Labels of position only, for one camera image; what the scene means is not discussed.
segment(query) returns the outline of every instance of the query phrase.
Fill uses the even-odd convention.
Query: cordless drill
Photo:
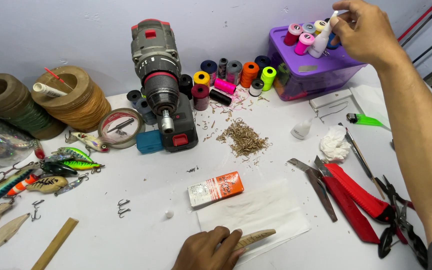
[[[189,100],[180,96],[181,63],[170,23],[146,19],[133,26],[131,33],[134,69],[144,88],[142,94],[157,116],[163,146],[170,152],[195,147],[198,134]]]

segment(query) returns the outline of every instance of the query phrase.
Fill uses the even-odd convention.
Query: hand
[[[243,247],[233,252],[242,235],[241,229],[230,234],[228,228],[217,226],[214,230],[189,236],[172,270],[231,270],[247,251]]]
[[[334,10],[349,10],[330,20],[336,37],[331,44],[340,40],[352,58],[385,68],[395,61],[396,56],[406,56],[399,46],[386,12],[378,6],[363,0],[343,0],[333,4]]]

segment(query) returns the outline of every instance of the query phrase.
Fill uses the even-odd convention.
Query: red utility knife
[[[375,196],[369,194],[364,188],[358,185],[343,168],[336,163],[328,163],[324,165],[329,172],[341,184],[344,190],[349,193],[351,198],[366,211],[369,216],[383,223],[390,223],[395,218],[395,210],[387,202],[382,201]]]
[[[314,163],[318,166],[318,170],[322,174],[321,180],[326,184],[333,199],[338,204],[349,224],[351,224],[351,227],[353,227],[357,236],[364,242],[379,244],[380,241],[375,230],[368,219],[360,212],[351,199],[350,194],[346,192],[338,179],[333,176],[318,156],[316,156]]]

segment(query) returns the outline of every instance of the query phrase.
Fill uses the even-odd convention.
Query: orange thread spool
[[[259,66],[255,62],[247,62],[243,65],[243,72],[241,75],[241,86],[249,88],[251,82],[258,76]]]

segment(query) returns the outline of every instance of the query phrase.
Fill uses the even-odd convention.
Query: wood shaving pile
[[[253,128],[248,126],[241,118],[233,120],[233,123],[216,140],[226,143],[227,137],[231,137],[234,141],[234,144],[229,146],[236,152],[236,157],[248,156],[269,147],[268,137],[260,138]]]

